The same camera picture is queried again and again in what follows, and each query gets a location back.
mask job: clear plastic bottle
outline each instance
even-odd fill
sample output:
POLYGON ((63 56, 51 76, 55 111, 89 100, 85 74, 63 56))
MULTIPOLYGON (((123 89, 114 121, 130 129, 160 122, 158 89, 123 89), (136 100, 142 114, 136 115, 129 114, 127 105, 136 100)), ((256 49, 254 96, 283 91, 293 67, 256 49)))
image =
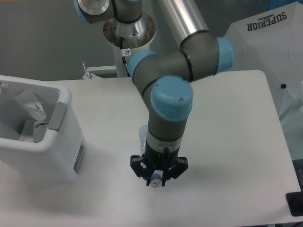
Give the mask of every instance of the clear plastic bottle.
MULTIPOLYGON (((146 138, 147 138, 147 131, 148 127, 147 125, 143 125, 139 129, 139 139, 140 139, 140 150, 141 150, 141 156, 145 152, 145 144, 146 144, 146 138)), ((163 171, 161 170, 155 170, 151 176, 151 187, 153 188, 159 188, 162 186, 162 175, 163 171)))

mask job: white table surface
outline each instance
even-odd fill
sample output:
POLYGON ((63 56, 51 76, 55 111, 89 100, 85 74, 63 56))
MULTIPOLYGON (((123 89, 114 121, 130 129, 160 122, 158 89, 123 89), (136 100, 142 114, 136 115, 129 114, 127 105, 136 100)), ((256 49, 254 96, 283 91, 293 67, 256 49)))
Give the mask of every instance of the white table surface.
POLYGON ((302 221, 299 191, 265 75, 226 72, 192 83, 179 152, 189 169, 164 188, 130 168, 148 111, 130 79, 60 81, 87 139, 73 183, 22 177, 0 163, 1 227, 238 227, 302 221))

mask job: light blue joint cap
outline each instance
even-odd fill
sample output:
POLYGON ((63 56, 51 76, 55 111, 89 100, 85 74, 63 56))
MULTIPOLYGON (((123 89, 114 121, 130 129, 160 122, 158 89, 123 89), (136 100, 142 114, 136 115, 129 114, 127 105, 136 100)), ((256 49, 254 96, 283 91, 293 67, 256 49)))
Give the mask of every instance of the light blue joint cap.
POLYGON ((170 122, 185 120, 193 107, 191 85, 177 76, 165 76, 156 81, 151 91, 151 105, 155 112, 170 122))
POLYGON ((133 79, 133 75, 134 75, 134 71, 136 70, 137 66, 139 65, 139 63, 146 57, 150 56, 150 55, 157 55, 154 51, 150 51, 150 50, 144 50, 144 51, 140 51, 137 54, 135 54, 129 61, 127 67, 128 67, 128 72, 131 75, 132 81, 134 81, 133 79))
POLYGON ((78 5, 78 0, 74 0, 74 5, 75 5, 75 9, 77 11, 77 14, 79 15, 79 18, 80 20, 82 21, 82 23, 85 25, 85 26, 91 26, 92 24, 90 24, 86 19, 85 17, 83 16, 80 8, 79 8, 79 5, 78 5))
POLYGON ((225 37, 217 38, 219 43, 219 62, 216 74, 232 67, 235 62, 235 51, 232 43, 225 37))

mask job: paper inside bin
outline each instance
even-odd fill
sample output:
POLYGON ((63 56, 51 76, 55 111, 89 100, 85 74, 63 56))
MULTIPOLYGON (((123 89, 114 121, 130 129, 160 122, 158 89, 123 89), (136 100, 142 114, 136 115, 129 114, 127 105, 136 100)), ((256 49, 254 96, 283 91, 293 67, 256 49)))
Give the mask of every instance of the paper inside bin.
POLYGON ((15 100, 37 121, 44 121, 46 113, 37 96, 30 90, 24 90, 15 100))
POLYGON ((19 133, 0 120, 0 138, 18 140, 19 133))
POLYGON ((19 141, 39 143, 43 140, 48 122, 26 120, 19 141))
POLYGON ((43 140, 49 122, 34 122, 34 143, 39 143, 43 140))
POLYGON ((19 141, 34 142, 34 121, 26 120, 19 141))

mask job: white plastic bin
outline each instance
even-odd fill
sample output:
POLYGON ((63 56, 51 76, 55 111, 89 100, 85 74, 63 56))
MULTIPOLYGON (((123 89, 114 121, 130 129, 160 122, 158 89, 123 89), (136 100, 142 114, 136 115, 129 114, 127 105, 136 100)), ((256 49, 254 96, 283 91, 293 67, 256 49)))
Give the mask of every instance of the white plastic bin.
POLYGON ((26 89, 42 104, 47 130, 38 143, 0 138, 0 160, 24 175, 75 180, 85 140, 71 107, 70 90, 48 82, 0 76, 0 120, 19 134, 28 116, 14 97, 26 89))

